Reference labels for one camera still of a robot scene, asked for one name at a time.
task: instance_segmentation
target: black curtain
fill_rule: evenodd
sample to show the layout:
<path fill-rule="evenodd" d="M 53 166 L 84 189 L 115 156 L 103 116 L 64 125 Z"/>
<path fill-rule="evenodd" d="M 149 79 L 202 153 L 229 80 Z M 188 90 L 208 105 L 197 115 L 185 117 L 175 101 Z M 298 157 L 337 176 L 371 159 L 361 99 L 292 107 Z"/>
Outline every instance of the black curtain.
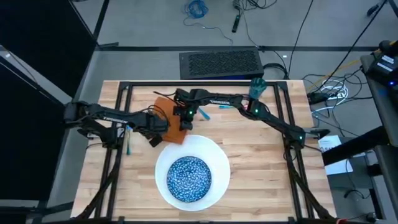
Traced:
<path fill-rule="evenodd" d="M 0 44 L 74 97 L 96 41 L 68 0 L 2 0 Z"/>
<path fill-rule="evenodd" d="M 65 133 L 64 107 L 20 77 L 29 80 L 0 57 L 0 199 L 48 200 Z"/>

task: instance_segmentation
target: wooden table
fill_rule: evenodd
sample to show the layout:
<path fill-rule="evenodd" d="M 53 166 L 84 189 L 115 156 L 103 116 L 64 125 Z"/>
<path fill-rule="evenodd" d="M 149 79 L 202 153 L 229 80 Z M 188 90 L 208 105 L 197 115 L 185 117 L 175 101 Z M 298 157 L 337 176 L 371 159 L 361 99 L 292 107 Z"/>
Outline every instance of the wooden table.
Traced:
<path fill-rule="evenodd" d="M 287 84 L 296 125 L 303 128 L 312 127 L 313 120 L 303 82 L 287 81 Z M 99 104 L 114 108 L 118 86 L 119 81 L 105 81 Z M 130 111 L 141 110 L 153 104 L 158 97 L 153 91 L 173 93 L 176 88 L 177 86 L 134 86 Z M 178 88 L 205 88 L 218 93 L 248 93 L 247 86 Z M 260 100 L 269 107 L 272 114 L 277 114 L 272 88 L 266 89 Z M 140 134 L 130 133 L 132 154 L 126 155 L 125 141 L 113 219 L 125 216 L 126 220 L 286 221 L 287 217 L 295 217 L 280 132 L 263 122 L 247 120 L 234 109 L 221 110 L 218 105 L 208 105 L 203 109 L 211 119 L 205 121 L 198 113 L 193 122 L 193 130 L 189 131 L 189 134 L 199 134 L 212 139 L 228 156 L 231 180 L 221 200 L 199 212 L 185 212 L 173 208 L 160 195 L 154 179 L 157 157 L 168 143 L 162 142 L 152 148 Z M 311 139 L 308 139 L 306 144 L 317 146 L 317 142 Z M 72 211 L 73 217 L 83 211 L 99 189 L 105 152 L 106 149 L 101 146 L 90 147 L 86 152 Z M 310 190 L 335 216 L 322 155 L 318 151 L 305 148 L 302 149 L 302 156 Z M 306 217 L 303 195 L 301 191 L 299 193 L 303 215 Z"/>

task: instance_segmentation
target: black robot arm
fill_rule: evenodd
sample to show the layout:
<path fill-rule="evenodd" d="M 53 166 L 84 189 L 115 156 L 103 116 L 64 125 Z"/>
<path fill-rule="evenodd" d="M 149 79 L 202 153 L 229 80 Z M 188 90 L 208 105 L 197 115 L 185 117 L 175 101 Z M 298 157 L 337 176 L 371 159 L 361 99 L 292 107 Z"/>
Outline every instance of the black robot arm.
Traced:
<path fill-rule="evenodd" d="M 78 132 L 85 137 L 89 134 L 97 135 L 104 147 L 116 148 L 121 144 L 117 128 L 106 128 L 96 119 L 113 121 L 129 125 L 134 132 L 141 133 L 147 139 L 160 138 L 169 128 L 166 116 L 162 119 L 153 111 L 160 108 L 150 107 L 133 113 L 106 108 L 98 104 L 88 104 L 83 101 L 71 102 L 65 105 L 64 122 L 67 128 L 79 128 Z"/>
<path fill-rule="evenodd" d="M 210 93 L 203 89 L 193 89 L 190 92 L 177 89 L 174 100 L 177 103 L 177 106 L 174 107 L 174 114 L 180 116 L 180 129 L 191 130 L 193 128 L 193 117 L 197 113 L 199 106 L 205 106 L 210 103 L 228 105 L 238 109 L 241 115 L 247 119 L 263 121 L 280 131 L 291 144 L 299 148 L 304 146 L 305 131 L 302 128 L 282 121 L 274 116 L 264 103 L 250 98 L 249 95 Z M 247 109 L 242 104 L 243 100 L 248 100 L 249 102 Z"/>

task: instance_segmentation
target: orange towel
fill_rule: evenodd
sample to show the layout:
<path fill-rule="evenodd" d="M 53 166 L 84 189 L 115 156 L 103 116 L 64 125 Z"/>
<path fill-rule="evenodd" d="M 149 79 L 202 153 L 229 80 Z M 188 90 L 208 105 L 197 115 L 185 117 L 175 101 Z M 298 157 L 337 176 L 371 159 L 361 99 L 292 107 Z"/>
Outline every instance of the orange towel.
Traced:
<path fill-rule="evenodd" d="M 165 135 L 163 135 L 163 140 L 168 142 L 174 142 L 177 144 L 182 144 L 187 134 L 187 130 L 180 131 L 180 116 L 173 115 L 173 108 L 175 103 L 167 98 L 158 97 L 155 100 L 155 105 L 164 110 L 167 118 L 169 119 L 169 130 Z M 157 115 L 163 117 L 158 111 L 155 111 Z"/>

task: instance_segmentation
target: blue speckled granules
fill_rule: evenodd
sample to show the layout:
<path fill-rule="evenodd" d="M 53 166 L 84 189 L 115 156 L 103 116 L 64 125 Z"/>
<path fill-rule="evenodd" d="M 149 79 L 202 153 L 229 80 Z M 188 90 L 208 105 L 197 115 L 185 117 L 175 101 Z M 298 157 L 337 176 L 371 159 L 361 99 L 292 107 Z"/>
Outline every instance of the blue speckled granules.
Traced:
<path fill-rule="evenodd" d="M 211 185 L 211 172 L 201 159 L 185 156 L 177 159 L 167 173 L 170 193 L 182 202 L 203 198 Z"/>

